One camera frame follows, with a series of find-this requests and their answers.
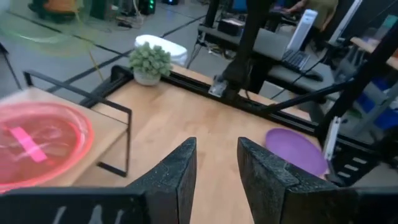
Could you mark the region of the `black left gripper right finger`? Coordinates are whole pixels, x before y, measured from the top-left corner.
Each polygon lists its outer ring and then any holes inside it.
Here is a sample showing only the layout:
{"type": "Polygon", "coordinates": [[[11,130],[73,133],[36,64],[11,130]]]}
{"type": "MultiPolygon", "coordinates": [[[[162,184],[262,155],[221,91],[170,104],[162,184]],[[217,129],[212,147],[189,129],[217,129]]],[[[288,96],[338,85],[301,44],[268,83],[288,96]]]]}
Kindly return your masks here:
{"type": "Polygon", "coordinates": [[[238,138],[241,182],[255,224],[349,224],[355,194],[238,138]]]}

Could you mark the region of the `grey metal base bracket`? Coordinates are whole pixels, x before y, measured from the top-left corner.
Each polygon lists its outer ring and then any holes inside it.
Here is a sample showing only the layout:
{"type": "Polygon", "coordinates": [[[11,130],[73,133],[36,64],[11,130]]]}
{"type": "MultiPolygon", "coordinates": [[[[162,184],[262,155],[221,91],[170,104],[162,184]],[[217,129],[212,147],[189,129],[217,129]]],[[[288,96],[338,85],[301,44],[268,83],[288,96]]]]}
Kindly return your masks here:
{"type": "Polygon", "coordinates": [[[209,94],[221,98],[223,93],[228,86],[228,82],[223,78],[222,75],[216,75],[213,77],[213,84],[208,90],[209,94]]]}

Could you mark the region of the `pink transparent plate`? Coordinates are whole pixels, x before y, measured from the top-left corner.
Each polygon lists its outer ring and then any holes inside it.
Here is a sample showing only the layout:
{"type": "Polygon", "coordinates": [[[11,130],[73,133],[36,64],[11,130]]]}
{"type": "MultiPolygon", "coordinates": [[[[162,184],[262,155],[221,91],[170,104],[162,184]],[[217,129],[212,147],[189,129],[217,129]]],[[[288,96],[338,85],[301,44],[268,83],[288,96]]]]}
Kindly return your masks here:
{"type": "Polygon", "coordinates": [[[0,194],[58,177],[87,155],[93,139],[91,121],[70,106],[0,106],[0,194]]]}

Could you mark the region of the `grey desk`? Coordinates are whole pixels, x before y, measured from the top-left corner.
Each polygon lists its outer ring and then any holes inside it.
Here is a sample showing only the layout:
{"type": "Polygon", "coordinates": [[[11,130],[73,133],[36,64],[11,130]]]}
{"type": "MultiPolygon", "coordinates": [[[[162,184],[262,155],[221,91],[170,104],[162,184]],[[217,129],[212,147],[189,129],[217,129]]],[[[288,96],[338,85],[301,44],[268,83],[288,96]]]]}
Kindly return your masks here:
{"type": "Polygon", "coordinates": [[[303,71],[315,75],[318,80],[301,77],[299,73],[285,67],[280,60],[286,50],[290,38],[271,31],[260,29],[257,35],[252,57],[271,63],[272,68],[265,76],[265,81],[281,86],[296,94],[305,94],[332,86],[335,83],[331,68],[311,56],[303,71]]]}

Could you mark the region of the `black box device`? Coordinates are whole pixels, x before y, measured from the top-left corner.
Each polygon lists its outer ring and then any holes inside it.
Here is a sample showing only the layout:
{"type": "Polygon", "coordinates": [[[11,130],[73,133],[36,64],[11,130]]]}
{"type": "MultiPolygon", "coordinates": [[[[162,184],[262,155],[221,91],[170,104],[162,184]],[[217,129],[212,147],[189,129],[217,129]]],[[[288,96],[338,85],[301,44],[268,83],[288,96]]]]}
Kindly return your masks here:
{"type": "Polygon", "coordinates": [[[243,33],[245,23],[234,18],[222,19],[218,23],[217,30],[231,36],[240,36],[243,33]]]}

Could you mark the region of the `small green potted plant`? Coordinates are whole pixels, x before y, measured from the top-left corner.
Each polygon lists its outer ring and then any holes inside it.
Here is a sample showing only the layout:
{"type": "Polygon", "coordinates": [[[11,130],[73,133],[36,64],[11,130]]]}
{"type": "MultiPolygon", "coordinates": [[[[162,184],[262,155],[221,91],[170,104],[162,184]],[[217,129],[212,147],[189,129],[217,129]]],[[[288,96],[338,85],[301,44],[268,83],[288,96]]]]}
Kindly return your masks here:
{"type": "Polygon", "coordinates": [[[170,75],[171,55],[161,46],[151,46],[145,42],[130,53],[129,66],[136,82],[144,86],[153,86],[158,84],[162,77],[170,75]]]}

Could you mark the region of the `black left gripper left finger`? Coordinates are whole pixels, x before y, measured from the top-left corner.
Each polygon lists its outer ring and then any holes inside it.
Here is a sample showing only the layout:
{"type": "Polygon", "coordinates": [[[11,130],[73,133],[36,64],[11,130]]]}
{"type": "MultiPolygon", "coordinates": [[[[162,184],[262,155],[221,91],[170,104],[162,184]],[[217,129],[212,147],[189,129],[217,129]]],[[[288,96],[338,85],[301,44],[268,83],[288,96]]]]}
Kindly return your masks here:
{"type": "Polygon", "coordinates": [[[197,139],[189,137],[127,185],[127,224],[190,224],[197,178],[197,139]]]}

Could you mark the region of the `dark grey plate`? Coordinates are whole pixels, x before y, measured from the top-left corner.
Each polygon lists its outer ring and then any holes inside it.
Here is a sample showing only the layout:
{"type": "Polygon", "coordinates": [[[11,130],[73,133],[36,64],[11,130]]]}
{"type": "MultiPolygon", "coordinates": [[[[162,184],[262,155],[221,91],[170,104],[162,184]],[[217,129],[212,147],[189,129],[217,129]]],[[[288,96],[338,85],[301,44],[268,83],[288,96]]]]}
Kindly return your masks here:
{"type": "Polygon", "coordinates": [[[265,148],[315,176],[322,176],[328,170],[321,150],[304,135],[290,129],[274,128],[268,131],[265,148]]]}

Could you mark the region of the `person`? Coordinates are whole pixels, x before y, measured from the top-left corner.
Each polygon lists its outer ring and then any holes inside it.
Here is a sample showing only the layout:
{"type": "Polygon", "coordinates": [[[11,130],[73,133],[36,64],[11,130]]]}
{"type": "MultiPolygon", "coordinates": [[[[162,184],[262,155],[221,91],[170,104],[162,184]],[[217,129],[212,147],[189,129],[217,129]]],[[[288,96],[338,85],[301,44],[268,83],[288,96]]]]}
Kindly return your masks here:
{"type": "Polygon", "coordinates": [[[323,31],[335,15],[338,0],[300,0],[290,8],[284,9],[285,12],[297,12],[301,9],[311,9],[316,11],[317,17],[313,26],[323,31]]]}

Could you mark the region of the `black aluminium table frame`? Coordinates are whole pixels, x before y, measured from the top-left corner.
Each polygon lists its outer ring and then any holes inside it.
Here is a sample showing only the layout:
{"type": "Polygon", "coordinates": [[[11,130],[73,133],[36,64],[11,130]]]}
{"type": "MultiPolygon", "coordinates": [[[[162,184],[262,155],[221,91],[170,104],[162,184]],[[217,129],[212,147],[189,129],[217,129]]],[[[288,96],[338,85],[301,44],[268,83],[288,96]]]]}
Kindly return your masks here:
{"type": "MultiPolygon", "coordinates": [[[[351,81],[346,81],[338,85],[332,85],[298,96],[282,103],[263,105],[249,98],[243,98],[239,93],[233,98],[225,96],[218,98],[208,92],[213,83],[209,85],[177,72],[172,72],[168,77],[162,77],[162,81],[264,119],[272,120],[275,123],[284,124],[292,129],[306,132],[312,136],[316,135],[316,126],[314,124],[289,115],[284,112],[284,109],[323,98],[326,95],[340,90],[345,90],[352,84],[351,81]]],[[[327,163],[328,170],[324,176],[338,185],[351,185],[357,182],[368,172],[371,172],[375,167],[379,166],[380,163],[389,165],[391,169],[396,171],[398,177],[398,126],[390,129],[389,133],[373,145],[362,143],[355,144],[353,140],[345,141],[338,135],[332,160],[327,161],[327,163]]]]}

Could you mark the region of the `computer tower with green light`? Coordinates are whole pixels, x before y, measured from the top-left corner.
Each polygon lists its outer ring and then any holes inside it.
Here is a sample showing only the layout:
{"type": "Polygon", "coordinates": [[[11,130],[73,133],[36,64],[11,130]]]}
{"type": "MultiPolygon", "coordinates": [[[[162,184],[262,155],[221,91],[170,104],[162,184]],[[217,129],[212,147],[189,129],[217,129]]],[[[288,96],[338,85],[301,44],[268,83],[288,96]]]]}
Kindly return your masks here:
{"type": "Polygon", "coordinates": [[[139,0],[138,9],[143,15],[151,15],[155,13],[155,0],[139,0]]]}

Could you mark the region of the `laptop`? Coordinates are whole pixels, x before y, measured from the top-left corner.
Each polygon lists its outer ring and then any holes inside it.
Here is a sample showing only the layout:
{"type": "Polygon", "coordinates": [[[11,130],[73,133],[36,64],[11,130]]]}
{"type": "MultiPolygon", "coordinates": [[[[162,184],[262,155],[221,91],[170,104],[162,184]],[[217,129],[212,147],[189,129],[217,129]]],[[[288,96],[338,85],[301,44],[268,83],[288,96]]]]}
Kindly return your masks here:
{"type": "Polygon", "coordinates": [[[306,9],[295,28],[292,38],[286,46],[281,62],[291,70],[301,72],[310,58],[309,54],[300,50],[300,48],[312,28],[317,15],[317,11],[306,9]]]}

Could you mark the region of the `wooden desk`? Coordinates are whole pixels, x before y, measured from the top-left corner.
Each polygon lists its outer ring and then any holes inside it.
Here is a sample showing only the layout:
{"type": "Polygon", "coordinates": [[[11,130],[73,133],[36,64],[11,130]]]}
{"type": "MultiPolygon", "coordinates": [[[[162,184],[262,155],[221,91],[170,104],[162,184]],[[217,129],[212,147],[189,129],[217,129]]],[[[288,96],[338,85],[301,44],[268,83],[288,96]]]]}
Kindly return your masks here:
{"type": "MultiPolygon", "coordinates": [[[[365,42],[363,39],[360,39],[359,37],[352,37],[350,40],[351,43],[354,45],[358,46],[359,48],[365,50],[367,53],[373,53],[375,48],[377,47],[376,45],[371,45],[368,42],[365,42]]],[[[398,48],[395,50],[395,52],[386,60],[386,63],[392,67],[394,70],[398,71],[398,48]]]]}

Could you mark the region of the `blue storage bin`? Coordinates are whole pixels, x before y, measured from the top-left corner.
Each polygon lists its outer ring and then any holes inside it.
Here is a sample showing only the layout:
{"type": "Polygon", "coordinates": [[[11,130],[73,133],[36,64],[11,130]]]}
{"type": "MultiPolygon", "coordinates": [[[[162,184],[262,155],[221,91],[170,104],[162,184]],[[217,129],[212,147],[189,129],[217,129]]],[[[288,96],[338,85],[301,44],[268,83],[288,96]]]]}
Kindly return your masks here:
{"type": "MultiPolygon", "coordinates": [[[[371,81],[372,84],[375,84],[378,90],[381,90],[383,93],[387,93],[391,86],[387,83],[387,81],[383,78],[373,78],[371,81]]],[[[362,92],[359,98],[356,100],[359,104],[360,108],[365,112],[370,112],[374,106],[375,102],[368,97],[367,94],[362,92]]],[[[374,121],[373,124],[382,129],[389,129],[393,126],[398,125],[398,97],[395,101],[393,101],[388,108],[386,108],[374,121]]]]}

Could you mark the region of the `orange and green machine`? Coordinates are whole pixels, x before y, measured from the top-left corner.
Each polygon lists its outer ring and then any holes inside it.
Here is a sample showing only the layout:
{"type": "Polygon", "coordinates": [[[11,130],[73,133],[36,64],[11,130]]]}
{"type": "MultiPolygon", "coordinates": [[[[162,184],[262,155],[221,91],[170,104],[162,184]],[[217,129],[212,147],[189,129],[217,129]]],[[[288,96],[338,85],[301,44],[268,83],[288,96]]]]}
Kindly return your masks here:
{"type": "Polygon", "coordinates": [[[27,7],[40,19],[60,24],[89,14],[91,0],[31,0],[27,7]]]}

